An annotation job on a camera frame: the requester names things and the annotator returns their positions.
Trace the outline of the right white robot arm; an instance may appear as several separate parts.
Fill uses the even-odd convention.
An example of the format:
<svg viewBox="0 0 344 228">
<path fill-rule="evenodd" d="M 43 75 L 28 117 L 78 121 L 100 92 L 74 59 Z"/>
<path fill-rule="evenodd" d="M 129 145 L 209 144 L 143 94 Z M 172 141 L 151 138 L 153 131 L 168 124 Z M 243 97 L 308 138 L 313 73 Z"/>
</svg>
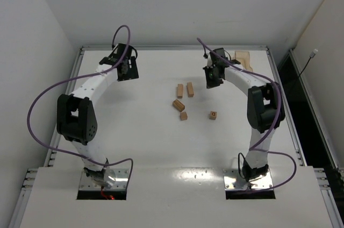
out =
<svg viewBox="0 0 344 228">
<path fill-rule="evenodd" d="M 227 81 L 247 96 L 247 120 L 252 131 L 239 175 L 247 182 L 265 176 L 272 136 L 285 118 L 277 83 L 246 70 L 238 60 L 229 60 L 223 48 L 205 53 L 203 57 L 207 59 L 203 70 L 208 89 Z"/>
</svg>

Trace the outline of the clear amber plastic bin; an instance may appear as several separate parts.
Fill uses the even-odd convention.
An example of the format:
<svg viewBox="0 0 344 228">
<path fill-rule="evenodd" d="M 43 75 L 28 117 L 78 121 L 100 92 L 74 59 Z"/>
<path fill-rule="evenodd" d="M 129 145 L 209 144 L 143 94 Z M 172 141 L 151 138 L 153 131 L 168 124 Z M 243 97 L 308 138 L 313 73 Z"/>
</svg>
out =
<svg viewBox="0 0 344 228">
<path fill-rule="evenodd" d="M 249 51 L 235 51 L 234 59 L 239 62 L 245 70 L 253 71 L 250 65 L 250 53 Z"/>
</svg>

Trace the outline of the aluminium table frame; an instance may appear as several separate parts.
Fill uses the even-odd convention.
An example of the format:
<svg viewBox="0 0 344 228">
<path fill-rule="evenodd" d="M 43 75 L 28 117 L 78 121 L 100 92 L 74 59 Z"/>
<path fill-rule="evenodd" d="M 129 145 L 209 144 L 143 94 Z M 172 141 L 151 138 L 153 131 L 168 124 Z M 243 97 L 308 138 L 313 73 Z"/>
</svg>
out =
<svg viewBox="0 0 344 228">
<path fill-rule="evenodd" d="M 95 141 L 108 160 L 132 158 L 123 164 L 133 168 L 127 198 L 77 199 L 82 161 L 58 152 L 52 167 L 38 169 L 18 227 L 343 227 L 319 172 L 303 164 L 290 117 L 271 143 L 275 198 L 227 199 L 223 169 L 235 166 L 249 146 L 244 94 L 230 83 L 206 89 L 198 46 L 138 52 L 139 78 L 115 82 L 95 107 Z M 177 98 L 179 83 L 183 98 Z M 175 99 L 185 105 L 187 120 L 180 120 Z"/>
</svg>

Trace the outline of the long light wood block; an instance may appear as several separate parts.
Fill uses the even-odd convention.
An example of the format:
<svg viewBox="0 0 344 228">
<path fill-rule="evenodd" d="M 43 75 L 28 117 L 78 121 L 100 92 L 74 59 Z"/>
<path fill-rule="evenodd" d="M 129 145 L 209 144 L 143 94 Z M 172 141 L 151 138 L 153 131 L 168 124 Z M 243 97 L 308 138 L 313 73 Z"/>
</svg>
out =
<svg viewBox="0 0 344 228">
<path fill-rule="evenodd" d="M 179 83 L 177 85 L 177 98 L 183 98 L 183 89 L 184 89 L 183 84 Z"/>
</svg>

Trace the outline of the dark grained wood block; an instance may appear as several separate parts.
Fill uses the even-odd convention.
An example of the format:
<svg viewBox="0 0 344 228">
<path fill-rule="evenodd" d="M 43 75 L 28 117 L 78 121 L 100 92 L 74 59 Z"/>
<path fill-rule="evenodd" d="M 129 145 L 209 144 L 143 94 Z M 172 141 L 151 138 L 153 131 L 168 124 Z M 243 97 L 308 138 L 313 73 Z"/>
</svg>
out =
<svg viewBox="0 0 344 228">
<path fill-rule="evenodd" d="M 172 102 L 172 105 L 179 112 L 183 112 L 185 110 L 185 105 L 179 99 L 175 99 Z"/>
</svg>

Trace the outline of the metal base plate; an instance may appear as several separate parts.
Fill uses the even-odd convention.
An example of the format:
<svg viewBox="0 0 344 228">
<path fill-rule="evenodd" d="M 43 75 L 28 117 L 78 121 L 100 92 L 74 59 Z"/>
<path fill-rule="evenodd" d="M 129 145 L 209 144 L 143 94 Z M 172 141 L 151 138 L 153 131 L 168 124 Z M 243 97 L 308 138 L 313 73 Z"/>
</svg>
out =
<svg viewBox="0 0 344 228">
<path fill-rule="evenodd" d="M 84 170 L 79 182 L 79 190 L 93 191 L 100 190 L 125 190 L 128 183 L 129 169 L 109 168 L 102 172 L 89 172 Z"/>
<path fill-rule="evenodd" d="M 239 175 L 237 168 L 223 169 L 225 191 L 246 191 L 271 189 L 273 181 L 271 172 L 268 170 L 266 175 L 260 175 L 254 179 L 246 181 Z"/>
</svg>

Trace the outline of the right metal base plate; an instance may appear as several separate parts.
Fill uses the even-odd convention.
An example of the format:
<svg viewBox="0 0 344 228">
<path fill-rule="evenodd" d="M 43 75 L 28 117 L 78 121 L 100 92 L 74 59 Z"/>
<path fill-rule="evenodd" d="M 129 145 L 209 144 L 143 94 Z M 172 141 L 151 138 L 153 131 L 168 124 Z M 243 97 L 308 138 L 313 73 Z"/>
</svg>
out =
<svg viewBox="0 0 344 228">
<path fill-rule="evenodd" d="M 271 172 L 268 170 L 266 175 L 260 175 L 254 179 L 246 181 L 239 175 L 237 168 L 223 169 L 225 191 L 246 191 L 271 189 L 273 181 Z"/>
</svg>

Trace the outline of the numbered wood cube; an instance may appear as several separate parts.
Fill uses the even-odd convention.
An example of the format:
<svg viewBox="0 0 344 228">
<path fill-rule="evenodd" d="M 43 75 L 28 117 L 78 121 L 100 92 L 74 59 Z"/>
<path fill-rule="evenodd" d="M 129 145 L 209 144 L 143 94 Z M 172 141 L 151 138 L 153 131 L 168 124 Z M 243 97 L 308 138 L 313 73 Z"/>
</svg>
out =
<svg viewBox="0 0 344 228">
<path fill-rule="evenodd" d="M 181 112 L 180 113 L 180 120 L 181 121 L 184 121 L 184 120 L 187 120 L 188 119 L 188 115 L 186 112 Z"/>
</svg>

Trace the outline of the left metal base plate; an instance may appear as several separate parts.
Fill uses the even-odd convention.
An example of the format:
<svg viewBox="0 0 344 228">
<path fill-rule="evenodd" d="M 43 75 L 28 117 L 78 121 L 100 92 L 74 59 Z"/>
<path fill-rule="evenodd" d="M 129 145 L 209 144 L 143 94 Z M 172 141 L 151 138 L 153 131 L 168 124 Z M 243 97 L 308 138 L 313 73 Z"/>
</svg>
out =
<svg viewBox="0 0 344 228">
<path fill-rule="evenodd" d="M 125 190 L 128 183 L 129 169 L 109 168 L 102 172 L 89 172 L 84 170 L 79 182 L 79 190 L 93 191 L 100 190 Z"/>
</svg>

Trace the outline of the lettered wood cube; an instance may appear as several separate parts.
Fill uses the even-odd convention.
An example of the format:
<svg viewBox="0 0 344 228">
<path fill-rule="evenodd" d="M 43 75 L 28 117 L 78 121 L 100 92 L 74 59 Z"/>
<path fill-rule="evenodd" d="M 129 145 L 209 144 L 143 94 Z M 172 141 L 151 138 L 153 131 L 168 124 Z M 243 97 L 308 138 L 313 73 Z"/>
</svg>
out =
<svg viewBox="0 0 344 228">
<path fill-rule="evenodd" d="M 211 120 L 216 120 L 217 119 L 217 112 L 216 111 L 210 111 L 209 118 Z"/>
</svg>

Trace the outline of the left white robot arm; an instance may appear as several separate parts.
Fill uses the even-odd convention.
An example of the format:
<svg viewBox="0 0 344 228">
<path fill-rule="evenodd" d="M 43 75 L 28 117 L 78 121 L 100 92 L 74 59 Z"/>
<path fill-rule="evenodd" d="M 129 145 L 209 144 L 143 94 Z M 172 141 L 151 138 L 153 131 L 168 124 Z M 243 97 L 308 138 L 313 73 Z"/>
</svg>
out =
<svg viewBox="0 0 344 228">
<path fill-rule="evenodd" d="M 69 95 L 58 98 L 57 132 L 83 156 L 86 176 L 104 188 L 114 185 L 116 175 L 95 141 L 98 129 L 95 105 L 112 83 L 139 77 L 137 57 L 138 52 L 131 45 L 116 45 L 109 56 L 101 59 L 93 76 Z"/>
</svg>

